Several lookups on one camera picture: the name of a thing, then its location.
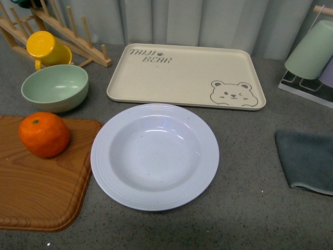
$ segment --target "gray cloth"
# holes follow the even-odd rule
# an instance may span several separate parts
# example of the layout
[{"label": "gray cloth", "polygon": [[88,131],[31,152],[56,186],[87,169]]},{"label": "gray cloth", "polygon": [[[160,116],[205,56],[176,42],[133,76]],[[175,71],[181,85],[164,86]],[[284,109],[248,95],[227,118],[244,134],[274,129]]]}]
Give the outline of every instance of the gray cloth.
[{"label": "gray cloth", "polygon": [[276,145],[288,184],[333,195],[333,137],[278,130]]}]

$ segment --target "serving tray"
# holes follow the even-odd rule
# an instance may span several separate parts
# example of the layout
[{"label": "serving tray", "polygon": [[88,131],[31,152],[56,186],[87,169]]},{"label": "serving tray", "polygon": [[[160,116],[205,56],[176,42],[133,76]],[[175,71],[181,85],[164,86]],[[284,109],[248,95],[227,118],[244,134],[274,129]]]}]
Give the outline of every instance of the serving tray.
[{"label": "serving tray", "polygon": [[66,119],[67,148],[49,159],[31,154],[18,137],[24,117],[0,116],[0,229],[60,231],[77,218],[92,174],[96,120]]},{"label": "serving tray", "polygon": [[128,45],[107,95],[118,102],[244,110],[266,104],[248,53],[174,45]]}]

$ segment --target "white plate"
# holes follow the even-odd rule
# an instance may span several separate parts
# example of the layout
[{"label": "white plate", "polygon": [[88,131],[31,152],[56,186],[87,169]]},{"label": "white plate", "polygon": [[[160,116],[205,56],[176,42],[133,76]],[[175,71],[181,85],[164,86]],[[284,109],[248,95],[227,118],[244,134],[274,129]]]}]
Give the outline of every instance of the white plate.
[{"label": "white plate", "polygon": [[187,109],[145,104],[111,118],[92,147],[94,177],[115,201],[159,211],[200,195],[219,165],[209,126]]}]

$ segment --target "wooden cutting board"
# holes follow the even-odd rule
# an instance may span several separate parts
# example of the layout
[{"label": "wooden cutting board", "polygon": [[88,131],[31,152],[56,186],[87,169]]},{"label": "wooden cutting board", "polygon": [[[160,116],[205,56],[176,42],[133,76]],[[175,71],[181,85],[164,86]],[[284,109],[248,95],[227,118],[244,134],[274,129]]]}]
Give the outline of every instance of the wooden cutting board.
[{"label": "wooden cutting board", "polygon": [[58,156],[43,159],[21,143],[23,119],[0,116],[0,229],[63,230],[81,210],[92,174],[91,147],[102,125],[63,118],[70,143]]}]

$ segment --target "orange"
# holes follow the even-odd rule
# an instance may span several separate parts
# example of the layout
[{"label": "orange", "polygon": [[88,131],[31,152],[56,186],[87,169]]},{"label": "orange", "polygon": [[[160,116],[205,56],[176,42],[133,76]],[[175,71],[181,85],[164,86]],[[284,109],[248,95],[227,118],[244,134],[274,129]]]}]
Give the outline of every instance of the orange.
[{"label": "orange", "polygon": [[19,137],[30,152],[46,158],[58,155],[66,148],[70,132],[59,116],[37,112],[21,122]]}]

